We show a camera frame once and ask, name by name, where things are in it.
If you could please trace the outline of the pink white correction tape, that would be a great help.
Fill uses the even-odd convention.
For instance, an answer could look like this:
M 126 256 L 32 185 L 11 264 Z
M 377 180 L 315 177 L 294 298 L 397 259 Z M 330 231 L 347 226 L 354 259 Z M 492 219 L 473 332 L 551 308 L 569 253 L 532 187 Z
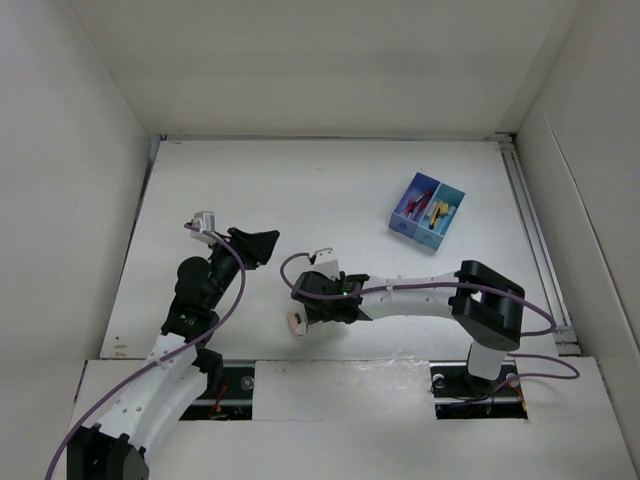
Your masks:
M 303 313 L 290 312 L 287 314 L 286 319 L 293 335 L 302 337 L 308 333 L 308 323 Z

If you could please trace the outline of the red pen thin slanted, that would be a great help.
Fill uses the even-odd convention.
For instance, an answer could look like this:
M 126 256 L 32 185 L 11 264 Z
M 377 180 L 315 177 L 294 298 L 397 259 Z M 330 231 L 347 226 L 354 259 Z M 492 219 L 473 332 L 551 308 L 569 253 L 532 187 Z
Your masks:
M 412 215 L 414 214 L 415 209 L 417 208 L 417 206 L 419 205 L 419 203 L 422 201 L 422 195 L 419 195 L 417 197 L 412 197 L 408 200 L 406 207 L 404 208 L 402 215 L 405 218 L 411 218 Z

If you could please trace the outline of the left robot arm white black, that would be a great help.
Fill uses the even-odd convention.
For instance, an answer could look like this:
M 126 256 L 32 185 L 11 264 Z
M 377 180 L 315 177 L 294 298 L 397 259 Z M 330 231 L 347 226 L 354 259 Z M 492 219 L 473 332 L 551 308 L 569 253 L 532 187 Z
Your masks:
M 280 233 L 219 235 L 194 218 L 186 227 L 207 244 L 208 258 L 177 270 L 175 296 L 143 367 L 106 394 L 113 405 L 90 427 L 78 423 L 65 440 L 69 479 L 146 479 L 148 457 L 193 401 L 222 387 L 223 359 L 207 349 L 224 322 L 216 308 L 234 280 L 266 264 Z

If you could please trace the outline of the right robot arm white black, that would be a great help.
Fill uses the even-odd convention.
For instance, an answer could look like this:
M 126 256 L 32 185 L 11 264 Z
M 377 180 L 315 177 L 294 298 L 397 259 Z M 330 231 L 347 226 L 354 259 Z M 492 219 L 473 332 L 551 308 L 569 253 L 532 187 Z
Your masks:
M 483 394 L 499 379 L 503 361 L 520 347 L 525 290 L 475 260 L 429 278 L 382 278 L 314 269 L 293 284 L 291 298 L 310 323 L 352 324 L 395 316 L 438 317 L 457 322 L 471 337 L 462 381 Z

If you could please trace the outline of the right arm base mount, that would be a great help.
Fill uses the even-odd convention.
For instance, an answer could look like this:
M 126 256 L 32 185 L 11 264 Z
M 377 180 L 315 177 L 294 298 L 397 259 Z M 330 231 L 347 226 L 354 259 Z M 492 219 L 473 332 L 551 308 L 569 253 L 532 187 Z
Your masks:
M 528 418 L 519 385 L 498 385 L 517 374 L 516 366 L 502 366 L 496 380 L 472 376 L 463 363 L 439 363 L 430 367 L 431 393 L 438 420 Z

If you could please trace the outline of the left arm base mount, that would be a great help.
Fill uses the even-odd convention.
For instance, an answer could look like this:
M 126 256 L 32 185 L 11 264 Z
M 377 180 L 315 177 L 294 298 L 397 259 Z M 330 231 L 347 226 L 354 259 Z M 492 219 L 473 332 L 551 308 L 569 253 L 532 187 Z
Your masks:
M 196 399 L 183 413 L 182 421 L 248 421 L 253 417 L 255 364 L 223 367 L 220 386 Z

